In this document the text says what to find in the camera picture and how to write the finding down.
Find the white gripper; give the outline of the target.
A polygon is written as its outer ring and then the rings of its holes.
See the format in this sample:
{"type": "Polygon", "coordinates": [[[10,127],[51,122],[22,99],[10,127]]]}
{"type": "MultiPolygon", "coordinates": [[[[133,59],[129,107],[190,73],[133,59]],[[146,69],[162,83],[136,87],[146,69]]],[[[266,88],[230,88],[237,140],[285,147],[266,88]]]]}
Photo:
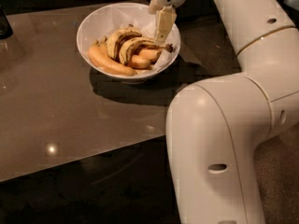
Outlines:
{"type": "Polygon", "coordinates": [[[163,43],[168,38],[177,18],[175,8],[183,5],[185,1],[186,0],[150,0],[149,14],[156,13],[154,39],[157,43],[163,43]]]}

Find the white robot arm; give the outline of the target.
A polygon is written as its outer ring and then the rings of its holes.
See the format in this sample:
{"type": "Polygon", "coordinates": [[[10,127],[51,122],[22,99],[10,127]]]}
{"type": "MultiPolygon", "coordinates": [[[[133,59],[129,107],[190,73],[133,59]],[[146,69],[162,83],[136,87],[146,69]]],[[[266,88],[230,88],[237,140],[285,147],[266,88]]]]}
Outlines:
{"type": "Polygon", "coordinates": [[[299,120],[299,31],[276,0],[214,0],[241,71],[169,106],[166,143],[182,224],[265,224],[254,149],[299,120]]]}

